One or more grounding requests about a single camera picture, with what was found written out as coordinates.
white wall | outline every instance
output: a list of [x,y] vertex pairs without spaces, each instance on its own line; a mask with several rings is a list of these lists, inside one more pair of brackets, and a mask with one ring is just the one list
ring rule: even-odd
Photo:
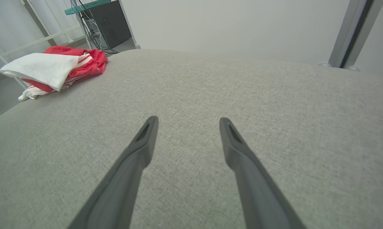
[[383,5],[354,65],[361,71],[383,75]]
[[141,48],[328,61],[350,0],[122,0]]

computer tower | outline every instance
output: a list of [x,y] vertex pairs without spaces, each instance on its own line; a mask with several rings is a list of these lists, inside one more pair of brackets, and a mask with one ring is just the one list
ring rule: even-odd
[[99,45],[102,40],[103,47],[114,48],[131,38],[131,33],[119,1],[113,1],[87,9],[83,16],[90,32],[94,34],[95,40]]

teal shelf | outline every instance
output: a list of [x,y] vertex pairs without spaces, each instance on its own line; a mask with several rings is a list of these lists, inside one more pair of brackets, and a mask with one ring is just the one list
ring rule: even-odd
[[92,7],[100,6],[100,5],[102,5],[102,4],[110,3],[110,2],[111,2],[111,0],[98,0],[98,1],[91,2],[91,3],[83,4],[82,6],[79,5],[79,6],[75,6],[75,7],[66,9],[66,10],[64,11],[64,13],[65,13],[66,15],[70,15],[70,14],[74,14],[74,13],[76,13],[76,12],[84,11],[84,9],[91,9]]

black cable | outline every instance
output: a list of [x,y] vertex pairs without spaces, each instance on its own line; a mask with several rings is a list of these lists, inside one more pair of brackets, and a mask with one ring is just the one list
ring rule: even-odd
[[[81,6],[86,10],[85,6],[82,4],[81,0],[78,0],[80,3],[81,3]],[[94,34],[91,32],[91,30],[89,29],[88,25],[85,25],[84,22],[83,22],[83,18],[84,16],[81,14],[79,15],[78,12],[76,12],[73,8],[73,3],[72,3],[72,0],[70,0],[71,2],[71,9],[75,12],[76,15],[78,15],[79,19],[78,22],[80,22],[82,24],[82,26],[84,27],[84,30],[85,30],[85,33],[87,33],[88,35],[88,38],[90,40],[88,40],[88,38],[85,38],[87,41],[91,42],[98,50],[104,52],[105,54],[107,55],[113,55],[113,54],[117,54],[119,52],[115,51],[114,49],[111,49],[109,47],[102,47],[101,45],[98,44],[98,42],[96,41],[96,37],[94,36]]]

gray fabric surface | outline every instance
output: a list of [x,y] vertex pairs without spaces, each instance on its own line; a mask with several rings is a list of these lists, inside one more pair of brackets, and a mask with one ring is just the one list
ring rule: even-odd
[[132,50],[0,116],[0,228],[65,228],[151,115],[131,228],[244,228],[230,118],[308,228],[383,228],[383,77]]

